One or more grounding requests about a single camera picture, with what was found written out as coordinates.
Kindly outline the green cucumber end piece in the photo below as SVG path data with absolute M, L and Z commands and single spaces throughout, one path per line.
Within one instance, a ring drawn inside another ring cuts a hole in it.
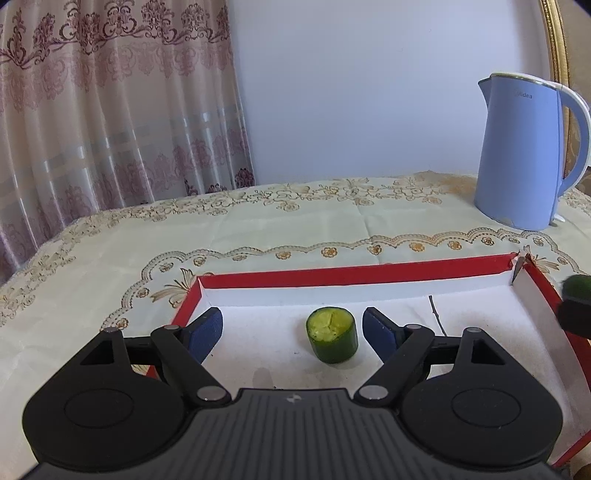
M 591 302 L 591 276 L 576 274 L 562 282 L 562 298 L 589 304 Z

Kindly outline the green cucumber cylinder piece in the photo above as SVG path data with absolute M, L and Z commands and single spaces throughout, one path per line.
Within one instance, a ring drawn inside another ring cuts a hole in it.
M 318 308 L 305 321 L 308 341 L 318 360 L 328 364 L 345 362 L 359 348 L 356 320 L 341 307 Z

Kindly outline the cream embroidered tablecloth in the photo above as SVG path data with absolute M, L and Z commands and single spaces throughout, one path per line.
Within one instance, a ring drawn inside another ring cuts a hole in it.
M 199 276 L 417 262 L 524 249 L 553 283 L 590 269 L 590 198 L 534 234 L 476 209 L 474 178 L 435 172 L 276 184 L 107 210 L 76 220 L 1 288 L 1 475 L 34 465 L 32 394 L 102 327 L 170 321 Z

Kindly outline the blue electric kettle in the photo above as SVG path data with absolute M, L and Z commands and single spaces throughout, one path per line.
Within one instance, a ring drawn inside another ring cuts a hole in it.
M 571 88 L 539 77 L 495 72 L 479 82 L 488 109 L 475 206 L 512 228 L 540 231 L 558 217 L 559 198 L 574 188 L 590 162 L 590 109 Z M 580 142 L 564 173 L 564 111 Z

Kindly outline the red shallow cardboard tray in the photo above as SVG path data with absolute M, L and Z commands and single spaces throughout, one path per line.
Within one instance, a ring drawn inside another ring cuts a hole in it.
M 184 326 L 221 311 L 221 341 L 206 368 L 231 393 L 242 387 L 355 391 L 380 365 L 362 341 L 351 359 L 322 363 L 304 322 L 321 307 L 356 319 L 374 307 L 400 325 L 442 336 L 486 331 L 556 398 L 563 427 L 551 460 L 563 464 L 590 440 L 590 346 L 555 318 L 559 296 L 535 267 L 514 270 L 514 255 L 372 266 L 200 276 L 163 323 Z

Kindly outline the gold framed headboard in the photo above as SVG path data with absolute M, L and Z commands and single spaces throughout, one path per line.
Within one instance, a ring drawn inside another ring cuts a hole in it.
M 587 1 L 538 2 L 548 48 L 550 79 L 590 103 L 590 14 Z

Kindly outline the patterned pink curtain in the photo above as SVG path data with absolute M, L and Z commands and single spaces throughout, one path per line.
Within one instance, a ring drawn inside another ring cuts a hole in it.
M 224 1 L 1 5 L 1 276 L 73 221 L 252 186 Z

